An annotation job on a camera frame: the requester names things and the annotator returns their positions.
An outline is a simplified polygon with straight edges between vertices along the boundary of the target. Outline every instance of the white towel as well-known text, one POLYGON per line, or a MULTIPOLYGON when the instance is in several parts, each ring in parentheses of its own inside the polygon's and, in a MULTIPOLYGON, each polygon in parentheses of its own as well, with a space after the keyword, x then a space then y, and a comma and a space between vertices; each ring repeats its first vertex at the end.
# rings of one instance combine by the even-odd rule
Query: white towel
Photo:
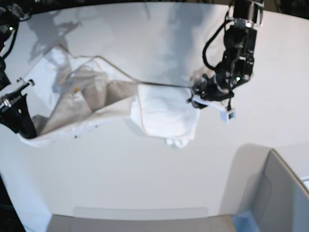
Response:
POLYGON ((184 147, 194 139, 199 110, 186 103, 188 88, 141 84, 103 58, 74 58, 60 46, 25 79, 34 80, 33 91, 51 111, 48 119, 32 119, 37 138, 19 136, 29 145, 73 139, 120 117, 130 117, 146 135, 165 138, 168 145, 184 147))

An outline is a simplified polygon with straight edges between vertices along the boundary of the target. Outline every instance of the white cloth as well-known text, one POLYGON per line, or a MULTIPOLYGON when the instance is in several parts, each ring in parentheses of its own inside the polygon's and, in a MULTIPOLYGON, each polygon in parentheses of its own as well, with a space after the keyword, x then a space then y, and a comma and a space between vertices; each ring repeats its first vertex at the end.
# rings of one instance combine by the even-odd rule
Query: white cloth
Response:
POLYGON ((188 88, 140 84, 131 107, 131 119, 149 136, 184 147, 194 139, 199 110, 187 104, 188 88))
POLYGON ((38 137, 22 142, 45 147, 73 139, 110 120, 130 117, 145 134, 184 147, 194 138, 199 110, 181 87, 141 84, 100 57, 74 58, 57 46, 25 77, 50 109, 32 120, 38 137))

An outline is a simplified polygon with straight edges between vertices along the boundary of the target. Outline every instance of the black cable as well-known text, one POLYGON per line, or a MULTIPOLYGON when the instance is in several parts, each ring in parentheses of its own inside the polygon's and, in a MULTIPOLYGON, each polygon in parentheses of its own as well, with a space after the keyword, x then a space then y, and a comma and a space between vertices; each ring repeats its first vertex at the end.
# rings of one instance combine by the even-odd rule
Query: black cable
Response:
POLYGON ((232 109, 231 101, 232 101, 232 98, 230 98, 230 100, 228 100, 227 111, 230 111, 232 109))
POLYGON ((137 78, 134 78, 134 77, 130 76, 128 73, 124 72, 123 70, 119 69, 117 66, 115 66, 113 63, 111 63, 110 61, 108 61, 104 57, 95 56, 95 57, 92 57, 90 60, 93 60, 94 58, 99 58, 99 59, 105 61, 106 63, 108 63, 109 65, 113 66, 115 69, 117 69, 119 72, 121 72, 123 75, 125 75, 126 77, 130 78, 132 81, 134 81, 134 82, 136 82, 138 84, 145 84, 145 85, 152 85, 152 86, 178 87, 178 88, 191 88, 190 86, 183 86, 183 85, 162 84, 162 83, 154 83, 154 82, 141 81, 141 80, 139 80, 137 78))
POLYGON ((13 49, 13 46, 14 46, 14 43, 15 43, 15 40, 16 40, 16 36, 17 36, 17 31, 18 31, 18 24, 15 28, 15 32, 14 32, 14 36, 13 36, 13 39, 11 41, 11 44, 10 44, 10 48, 9 50, 4 54, 4 56, 2 57, 3 59, 7 58, 7 56, 11 53, 12 49, 13 49))
POLYGON ((207 68, 214 70, 215 67, 211 66, 206 58, 206 50, 209 47, 209 45, 211 44, 211 42, 218 36, 219 32, 226 26, 226 24, 230 23, 231 20, 226 20, 224 21, 224 23, 217 29, 217 31, 214 33, 214 35, 207 41, 207 43, 205 44, 205 47, 203 49, 203 61, 204 64, 207 66, 207 68))

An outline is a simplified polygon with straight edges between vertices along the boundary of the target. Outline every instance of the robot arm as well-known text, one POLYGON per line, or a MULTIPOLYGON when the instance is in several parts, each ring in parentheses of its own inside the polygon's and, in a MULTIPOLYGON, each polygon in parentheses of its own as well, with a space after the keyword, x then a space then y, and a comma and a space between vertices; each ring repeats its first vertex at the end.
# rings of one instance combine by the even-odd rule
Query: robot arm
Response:
MULTIPOLYGON (((16 40, 19 22, 31 14, 29 1, 12 1, 2 0, 0 2, 0 50, 3 52, 4 43, 11 36, 12 42, 9 49, 4 55, 0 55, 0 90, 11 84, 10 80, 5 74, 5 62, 12 51, 16 40)), ((14 133, 19 133, 27 139, 35 138, 37 136, 33 122, 31 121, 26 97, 22 95, 21 91, 29 85, 34 85, 32 80, 18 88, 12 93, 5 94, 0 97, 0 123, 10 128, 14 133)))
POLYGON ((215 71, 212 78, 203 75, 201 83, 193 86, 193 96, 189 100, 196 108, 210 106, 210 102, 221 102, 234 97, 233 89, 247 83, 253 73, 254 47, 257 31, 254 27, 261 26, 263 20, 264 2, 253 0, 235 0, 229 5, 223 24, 208 40, 203 49, 203 61, 205 65, 215 71), (229 16, 231 5, 234 4, 233 17, 229 16), (215 67, 210 65, 206 52, 211 42, 224 29, 225 51, 222 61, 215 67))

